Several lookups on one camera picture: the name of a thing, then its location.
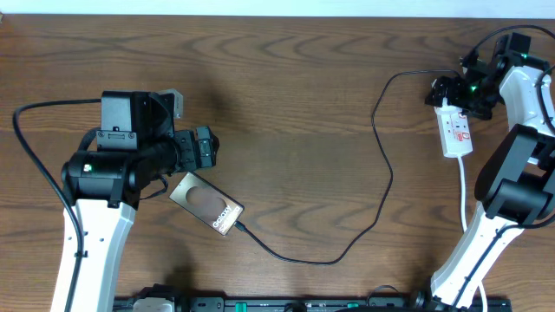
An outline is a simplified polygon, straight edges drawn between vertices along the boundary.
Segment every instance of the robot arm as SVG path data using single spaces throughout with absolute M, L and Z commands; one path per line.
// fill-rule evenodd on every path
M 197 128 L 197 139 L 190 130 L 175 132 L 173 119 L 182 115 L 183 96 L 175 90 L 102 94 L 97 151 L 78 150 L 62 169 L 63 192 L 84 244 L 71 290 L 77 233 L 64 212 L 62 262 L 51 311 L 63 311 L 68 301 L 71 311 L 111 311 L 141 190 L 162 175 L 215 165 L 218 138 L 208 127 Z
M 536 92 L 539 77 L 549 67 L 527 54 L 529 46 L 530 37 L 502 36 L 490 63 L 478 60 L 473 51 L 462 59 L 465 78 L 441 77 L 427 97 L 426 103 L 434 106 L 447 98 L 450 105 L 483 120 L 491 119 L 491 109 L 502 101 L 510 132 L 480 172 L 474 190 L 478 203 L 473 220 L 447 262 L 433 274 L 426 301 L 416 304 L 421 308 L 470 307 L 478 284 L 523 229 L 512 226 L 495 240 L 498 232 L 511 225 L 532 224 L 553 210 L 555 139 L 546 125 L 551 118 L 544 118 Z M 542 82 L 545 111 L 553 116 L 551 78 L 546 75 Z M 545 173 L 538 176 L 525 172 L 527 163 Z

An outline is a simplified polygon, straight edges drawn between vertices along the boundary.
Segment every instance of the wooden table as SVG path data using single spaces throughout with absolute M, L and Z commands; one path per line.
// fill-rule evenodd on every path
M 177 128 L 209 125 L 221 141 L 217 166 L 198 173 L 244 204 L 241 220 L 278 252 L 330 260 L 373 220 L 388 183 L 369 120 L 387 79 L 411 69 L 458 69 L 459 56 L 481 37 L 525 22 L 5 16 L 0 309 L 49 309 L 62 251 L 62 205 L 13 134 L 16 107 L 109 89 L 176 88 L 186 97 Z M 553 60 L 554 49 L 534 35 L 535 55 Z M 244 233 L 221 237 L 163 196 L 140 205 L 117 294 L 153 283 L 228 296 L 365 296 L 382 284 L 419 289 L 461 236 L 457 162 L 443 158 L 434 111 L 423 105 L 435 77 L 402 77 L 386 94 L 376 123 L 395 182 L 378 225 L 339 264 L 279 262 Z M 493 120 L 471 122 L 468 218 L 474 181 L 507 131 L 505 108 L 493 113 Z M 85 131 L 100 124 L 100 106 L 37 109 L 22 123 L 58 177 Z M 171 187 L 181 178 L 171 178 Z M 515 311 L 552 310 L 554 234 L 552 227 L 519 237 L 488 274 L 487 294 L 509 297 Z

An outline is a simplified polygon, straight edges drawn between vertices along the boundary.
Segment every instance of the black cable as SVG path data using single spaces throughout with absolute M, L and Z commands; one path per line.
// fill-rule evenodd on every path
M 474 46 L 474 48 L 472 48 L 472 50 L 476 50 L 480 47 L 480 45 L 482 45 L 484 42 L 486 42 L 487 40 L 489 40 L 491 37 L 502 33 L 504 31 L 508 31 L 511 29 L 536 29 L 536 30 L 540 30 L 542 32 L 544 32 L 545 34 L 547 34 L 548 36 L 550 36 L 551 38 L 555 39 L 555 34 L 553 34 L 550 30 L 543 28 L 541 26 L 537 26 L 537 25 L 528 25 L 528 24 L 523 24 L 523 25 L 513 25 L 513 26 L 507 26 L 507 27 L 503 27 L 500 29 L 495 30 L 493 33 L 487 35 L 486 37 L 484 37 L 484 39 L 480 40 L 480 42 L 478 42 L 478 44 L 476 44 Z
M 395 287 L 393 287 L 393 286 L 391 286 L 391 285 L 381 285 L 381 286 L 378 286 L 378 287 L 374 288 L 374 290 L 372 290 L 372 291 L 368 294 L 368 296 L 366 297 L 366 305 L 367 305 L 367 306 L 370 306 L 370 299 L 372 299 L 372 296 L 374 296 L 375 293 L 377 293 L 378 291 L 380 291 L 380 290 L 382 290 L 382 289 L 392 289 L 392 290 L 394 290 L 394 291 L 397 293 L 397 295 L 402 299 L 401 292 L 399 292 L 399 290 L 397 290 L 397 288 L 395 288 Z
M 540 222 L 538 224 L 514 224 L 514 225 L 508 225 L 502 228 L 501 230 L 499 230 L 495 235 L 495 237 L 493 238 L 492 242 L 487 246 L 486 250 L 484 250 L 484 253 L 482 253 L 480 259 L 478 259 L 478 262 L 474 265 L 474 267 L 470 271 L 470 274 L 468 274 L 468 276 L 465 278 L 465 282 L 462 284 L 459 294 L 457 294 L 457 297 L 453 302 L 453 307 L 457 306 L 460 299 L 462 298 L 462 294 L 465 293 L 465 290 L 467 289 L 468 284 L 470 283 L 470 281 L 472 281 L 474 274 L 476 274 L 476 271 L 480 268 L 480 266 L 486 259 L 489 252 L 492 250 L 494 245 L 501 239 L 501 237 L 503 236 L 503 234 L 505 234 L 506 231 L 511 229 L 537 230 L 537 229 L 544 228 L 547 225 L 552 224 L 553 222 L 555 222 L 555 213 L 552 214 L 546 221 Z
M 257 242 L 257 244 L 260 245 L 260 247 L 262 247 L 269 254 L 271 254 L 272 256 L 274 256 L 275 258 L 277 258 L 279 260 L 286 261 L 286 262 L 291 262 L 291 263 L 313 264 L 313 265 L 332 265 L 332 264 L 336 264 L 336 263 L 340 262 L 345 257 L 347 252 L 349 252 L 350 248 L 356 243 L 356 241 L 360 237 L 362 237 L 364 234 L 366 234 L 368 231 L 372 230 L 372 228 L 374 228 L 374 226 L 378 223 L 378 219 L 380 218 L 380 215 L 382 213 L 383 204 L 385 203 L 385 199 L 387 198 L 387 196 L 389 194 L 389 190 L 391 189 L 391 185 L 393 184 L 393 168 L 391 167 L 391 164 L 389 163 L 388 156 L 386 155 L 385 151 L 383 150 L 382 143 L 380 141 L 380 137 L 378 136 L 378 132 L 375 129 L 375 113 L 377 112 L 378 107 L 380 106 L 380 102 L 382 101 L 382 98 L 385 95 L 385 92 L 388 89 L 389 84 L 396 77 L 398 77 L 400 75 L 416 75 L 416 74 L 430 74 L 430 73 L 453 73 L 453 74 L 456 74 L 456 75 L 460 76 L 460 74 L 456 70 L 453 70 L 453 69 L 428 69 L 428 70 L 416 70 L 416 71 L 408 71 L 408 72 L 398 73 L 398 74 L 393 75 L 391 78 L 389 78 L 388 82 L 385 84 L 385 87 L 383 88 L 382 94 L 378 98 L 378 101 L 374 106 L 374 110 L 372 111 L 372 115 L 371 115 L 370 119 L 371 119 L 371 122 L 372 122 L 372 130 L 374 130 L 375 140 L 376 140 L 378 146 L 380 147 L 380 151 L 382 152 L 383 159 L 385 160 L 386 164 L 388 165 L 388 169 L 389 169 L 388 186 L 386 187 L 385 192 L 383 193 L 382 201 L 380 202 L 380 205 L 378 206 L 378 211 L 375 215 L 374 222 L 372 222 L 372 224 L 369 227 L 364 229 L 360 234 L 358 234 L 355 238 L 353 238 L 353 240 L 349 243 L 349 245 L 347 245 L 347 248 L 345 248 L 343 253 L 337 259 L 332 260 L 332 261 L 320 262 L 320 261 L 297 260 L 297 259 L 293 259 L 293 258 L 289 258 L 289 257 L 284 257 L 284 256 L 281 256 L 280 254 L 278 254 L 276 251 L 272 250 L 266 244 L 264 244 L 256 235 L 254 235 L 251 231 L 249 231 L 249 229 L 247 229 L 246 226 L 244 224 L 242 224 L 241 222 L 237 221 L 235 223 L 235 226 L 240 231 L 243 231 L 246 234 L 248 234 L 255 242 Z
M 544 71 L 539 76 L 538 81 L 536 82 L 536 91 L 538 93 L 539 108 L 541 108 L 541 113 L 544 117 L 545 124 L 549 128 L 549 131 L 551 131 L 553 133 L 553 135 L 555 135 L 555 127 L 553 126 L 552 118 L 549 117 L 549 115 L 547 114 L 547 107 L 545 106 L 544 95 L 541 92 L 541 88 L 544 85 L 543 80 L 544 80 L 545 75 L 550 73 L 554 68 L 555 68 L 555 65 L 551 66 L 546 71 Z
M 19 127 L 19 115 L 29 109 L 38 108 L 38 107 L 50 107 L 54 105 L 68 105 L 68 104 L 87 104 L 87 103 L 97 103 L 100 102 L 100 99 L 92 99 L 92 100 L 73 100 L 73 101 L 50 101 L 44 103 L 36 103 L 36 104 L 29 104 L 23 107 L 19 107 L 13 114 L 12 123 L 14 127 L 14 132 L 16 133 L 17 139 L 23 150 L 29 155 L 31 160 L 35 163 L 35 166 L 38 168 L 38 171 L 42 173 L 44 178 L 49 182 L 50 186 L 54 189 L 54 192 L 62 201 L 63 207 L 68 212 L 69 218 L 71 219 L 71 223 L 75 228 L 75 234 L 77 236 L 77 252 L 75 253 L 75 266 L 73 268 L 73 275 L 71 277 L 71 284 L 69 285 L 69 292 L 68 292 L 68 300 L 66 301 L 65 311 L 69 312 L 71 310 L 71 305 L 73 303 L 73 297 L 75 294 L 75 286 L 77 285 L 77 277 L 79 276 L 79 269 L 81 268 L 81 260 L 83 256 L 83 234 L 81 231 L 81 226 L 79 225 L 79 220 L 77 220 L 77 216 L 74 214 L 73 210 L 71 209 L 71 204 L 69 203 L 68 199 L 63 195 L 62 189 L 50 172 L 46 169 L 46 167 L 42 164 L 41 160 L 38 159 L 36 154 L 30 148 L 27 140 L 23 137 L 21 129 Z
M 96 132 L 100 131 L 100 127 L 94 127 L 83 136 L 81 139 L 81 143 L 79 143 L 79 147 L 77 147 L 78 151 L 87 151 L 88 147 L 93 143 L 96 138 Z
M 148 196 L 146 196 L 145 198 L 140 198 L 139 200 L 147 200 L 150 198 L 155 198 L 156 196 L 162 195 L 164 193 L 167 192 L 167 188 L 169 187 L 169 183 L 167 183 L 167 179 L 166 177 L 164 177 L 163 175 L 159 174 L 157 177 L 155 177 L 156 179 L 159 179 L 162 184 L 164 185 L 164 188 L 162 188 L 161 190 L 158 190 Z

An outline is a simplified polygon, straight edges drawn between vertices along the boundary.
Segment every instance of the white cable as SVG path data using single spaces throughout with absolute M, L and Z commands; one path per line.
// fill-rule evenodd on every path
M 457 156 L 457 160 L 459 161 L 460 172 L 460 225 L 462 225 L 462 232 L 464 233 L 467 231 L 467 184 L 462 157 Z M 478 290 L 480 291 L 480 297 L 482 298 L 482 312 L 487 312 L 486 290 L 484 289 L 484 284 L 482 282 L 478 284 Z

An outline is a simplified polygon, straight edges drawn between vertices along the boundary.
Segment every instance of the cable connector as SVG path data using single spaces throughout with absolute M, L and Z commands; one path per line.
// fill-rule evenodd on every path
M 434 111 L 440 127 L 443 156 L 457 158 L 472 152 L 468 119 L 462 109 L 448 105 L 447 98 L 443 98 L 442 106 L 434 107 Z
M 239 221 L 235 221 L 235 227 L 238 228 L 240 231 L 246 232 L 246 226 Z

